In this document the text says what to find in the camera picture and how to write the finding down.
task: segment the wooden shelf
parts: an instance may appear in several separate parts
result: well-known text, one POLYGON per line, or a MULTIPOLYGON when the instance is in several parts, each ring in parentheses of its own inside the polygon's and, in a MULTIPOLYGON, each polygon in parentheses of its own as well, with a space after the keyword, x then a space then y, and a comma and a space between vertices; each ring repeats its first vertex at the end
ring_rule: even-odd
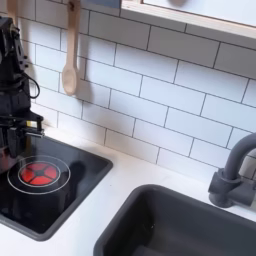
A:
POLYGON ((143 4, 141 0, 123 0, 122 9, 256 39, 254 26, 143 4))

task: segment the hanging utensil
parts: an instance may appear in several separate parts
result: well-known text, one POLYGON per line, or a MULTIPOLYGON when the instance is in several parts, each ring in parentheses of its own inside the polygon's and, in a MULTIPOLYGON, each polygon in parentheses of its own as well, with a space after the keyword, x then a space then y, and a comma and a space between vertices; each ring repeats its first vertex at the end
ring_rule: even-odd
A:
POLYGON ((80 1, 70 0, 68 3, 67 62, 62 71, 62 83, 65 92, 73 95, 76 91, 79 75, 77 69, 77 44, 80 20, 80 1))

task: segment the white countertop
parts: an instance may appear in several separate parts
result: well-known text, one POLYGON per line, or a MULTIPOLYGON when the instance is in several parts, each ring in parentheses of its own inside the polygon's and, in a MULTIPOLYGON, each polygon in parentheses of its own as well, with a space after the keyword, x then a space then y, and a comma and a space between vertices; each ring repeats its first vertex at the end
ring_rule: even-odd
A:
MULTIPOLYGON (((132 190, 141 185, 162 185, 210 203, 209 184, 57 129, 47 128, 46 135, 108 158, 114 167, 50 240, 36 242, 0 224, 0 254, 3 256, 93 256, 94 244, 101 233, 132 190)), ((228 211, 256 222, 256 202, 250 209, 233 206, 228 211)))

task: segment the wooden spoon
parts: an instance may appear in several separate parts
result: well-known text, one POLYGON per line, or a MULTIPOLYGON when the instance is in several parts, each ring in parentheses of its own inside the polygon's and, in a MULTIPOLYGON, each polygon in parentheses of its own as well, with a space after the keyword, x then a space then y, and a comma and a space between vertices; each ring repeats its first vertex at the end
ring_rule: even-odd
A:
POLYGON ((12 18, 13 24, 17 27, 18 26, 17 0, 7 0, 7 12, 8 12, 8 17, 12 18))
POLYGON ((73 95, 79 82, 77 69, 78 27, 80 20, 80 1, 70 0, 68 3, 68 47, 67 62, 62 71, 62 84, 68 95, 73 95))

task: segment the red burner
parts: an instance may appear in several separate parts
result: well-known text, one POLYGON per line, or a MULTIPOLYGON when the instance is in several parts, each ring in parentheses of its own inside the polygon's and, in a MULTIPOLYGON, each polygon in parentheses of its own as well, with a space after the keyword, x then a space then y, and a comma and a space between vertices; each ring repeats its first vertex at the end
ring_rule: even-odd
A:
POLYGON ((21 169, 22 181, 29 185, 44 186, 53 183, 58 177, 57 168, 51 163, 36 162, 21 169))

